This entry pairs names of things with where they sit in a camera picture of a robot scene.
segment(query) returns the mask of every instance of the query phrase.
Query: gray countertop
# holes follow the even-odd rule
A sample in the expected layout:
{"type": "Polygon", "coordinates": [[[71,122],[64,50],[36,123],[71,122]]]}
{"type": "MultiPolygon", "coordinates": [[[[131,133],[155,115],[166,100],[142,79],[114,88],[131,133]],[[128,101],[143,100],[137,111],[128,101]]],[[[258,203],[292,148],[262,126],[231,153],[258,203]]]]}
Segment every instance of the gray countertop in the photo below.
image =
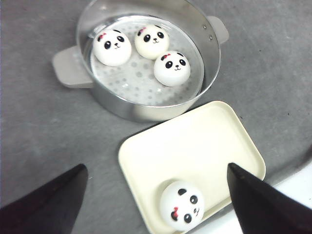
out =
{"type": "MultiPolygon", "coordinates": [[[[230,33],[219,76],[195,105],[230,104],[276,183],[312,155],[312,1],[192,2],[230,33]]],[[[88,90],[63,87],[51,64],[75,44],[88,1],[1,3],[1,205],[84,163],[90,179],[73,233],[148,233],[117,151],[153,124],[116,117],[88,90]]]]}

